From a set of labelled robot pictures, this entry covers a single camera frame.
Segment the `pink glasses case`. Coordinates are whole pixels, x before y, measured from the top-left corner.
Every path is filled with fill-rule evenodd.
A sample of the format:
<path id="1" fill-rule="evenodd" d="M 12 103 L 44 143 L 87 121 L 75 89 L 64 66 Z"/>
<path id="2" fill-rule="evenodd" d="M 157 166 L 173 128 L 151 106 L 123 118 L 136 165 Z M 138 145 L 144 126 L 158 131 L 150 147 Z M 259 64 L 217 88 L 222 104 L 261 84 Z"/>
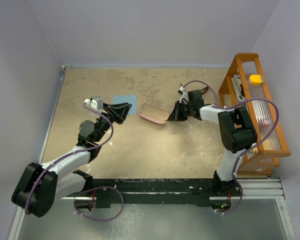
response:
<path id="1" fill-rule="evenodd" d="M 155 124 L 164 125 L 170 113 L 151 103 L 145 102 L 138 111 L 138 115 Z"/>

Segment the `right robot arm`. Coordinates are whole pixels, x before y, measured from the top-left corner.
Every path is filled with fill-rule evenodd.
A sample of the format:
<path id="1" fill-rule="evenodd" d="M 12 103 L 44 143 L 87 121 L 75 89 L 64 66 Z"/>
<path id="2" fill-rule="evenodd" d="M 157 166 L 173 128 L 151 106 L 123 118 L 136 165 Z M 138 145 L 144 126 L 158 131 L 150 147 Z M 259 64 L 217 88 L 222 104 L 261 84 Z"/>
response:
<path id="1" fill-rule="evenodd" d="M 178 93 L 180 100 L 175 102 L 168 121 L 182 122 L 193 117 L 219 126 L 224 151 L 210 188 L 216 195 L 223 196 L 235 185 L 244 152 L 257 142 L 257 132 L 248 110 L 245 107 L 226 109 L 205 104 L 200 90 L 186 91 L 181 87 Z"/>

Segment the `blue tape patch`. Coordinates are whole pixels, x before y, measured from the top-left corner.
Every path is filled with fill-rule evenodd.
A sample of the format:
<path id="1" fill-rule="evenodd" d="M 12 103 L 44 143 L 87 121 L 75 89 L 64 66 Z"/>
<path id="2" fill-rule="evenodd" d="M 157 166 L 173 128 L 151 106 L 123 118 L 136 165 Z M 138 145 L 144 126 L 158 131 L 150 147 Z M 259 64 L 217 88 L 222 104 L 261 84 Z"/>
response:
<path id="1" fill-rule="evenodd" d="M 131 104 L 131 108 L 128 112 L 129 115 L 136 115 L 138 110 L 137 96 L 136 95 L 115 95 L 113 97 L 113 104 Z"/>

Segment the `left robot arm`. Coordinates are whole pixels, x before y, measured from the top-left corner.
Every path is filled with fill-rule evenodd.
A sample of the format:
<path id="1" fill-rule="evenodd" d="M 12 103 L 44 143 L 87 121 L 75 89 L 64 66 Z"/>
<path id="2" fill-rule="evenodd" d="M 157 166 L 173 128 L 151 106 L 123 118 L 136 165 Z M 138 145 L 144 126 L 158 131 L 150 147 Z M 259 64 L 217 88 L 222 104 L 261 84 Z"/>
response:
<path id="1" fill-rule="evenodd" d="M 86 99 L 83 107 L 98 115 L 96 121 L 85 120 L 79 126 L 76 145 L 62 156 L 46 163 L 28 164 L 11 196 L 11 202 L 21 207 L 25 214 L 43 217 L 54 202 L 74 193 L 88 196 L 93 191 L 93 177 L 79 170 L 99 154 L 110 138 L 102 140 L 107 131 L 114 131 L 114 123 L 123 124 L 132 105 L 98 105 Z"/>

